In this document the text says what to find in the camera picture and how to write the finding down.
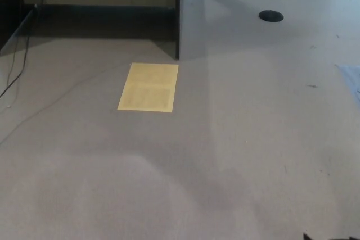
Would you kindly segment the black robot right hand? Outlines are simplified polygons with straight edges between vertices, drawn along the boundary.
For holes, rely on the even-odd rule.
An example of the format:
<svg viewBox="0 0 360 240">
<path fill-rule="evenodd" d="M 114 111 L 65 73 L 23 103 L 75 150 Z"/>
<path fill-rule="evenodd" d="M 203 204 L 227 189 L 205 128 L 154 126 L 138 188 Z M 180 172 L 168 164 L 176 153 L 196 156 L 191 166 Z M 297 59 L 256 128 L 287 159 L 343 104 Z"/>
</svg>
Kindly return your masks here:
<svg viewBox="0 0 360 240">
<path fill-rule="evenodd" d="M 303 239 L 304 240 L 314 240 L 312 237 L 310 237 L 307 234 L 303 234 Z M 348 237 L 348 238 L 339 238 L 339 239 L 330 239 L 330 240 L 359 240 L 359 238 L 355 238 L 355 237 Z"/>
</svg>

